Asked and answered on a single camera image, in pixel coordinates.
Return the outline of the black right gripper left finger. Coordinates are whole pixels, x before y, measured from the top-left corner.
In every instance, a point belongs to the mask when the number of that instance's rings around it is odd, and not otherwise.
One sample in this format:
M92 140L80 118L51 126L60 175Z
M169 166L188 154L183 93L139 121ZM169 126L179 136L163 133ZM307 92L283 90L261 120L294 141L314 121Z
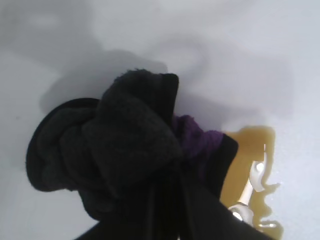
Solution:
M98 223L80 240L176 240L179 236L177 206L180 170L175 162L134 184L120 199L108 200Z

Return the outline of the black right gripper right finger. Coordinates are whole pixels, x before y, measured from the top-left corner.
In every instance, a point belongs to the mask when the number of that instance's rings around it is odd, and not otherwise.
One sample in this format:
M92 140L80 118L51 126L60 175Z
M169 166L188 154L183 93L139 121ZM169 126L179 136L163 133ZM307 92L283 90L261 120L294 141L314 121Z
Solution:
M226 134L207 136L188 144L185 151L182 239L184 240L266 240L267 235L238 220L220 202L228 169L238 143Z

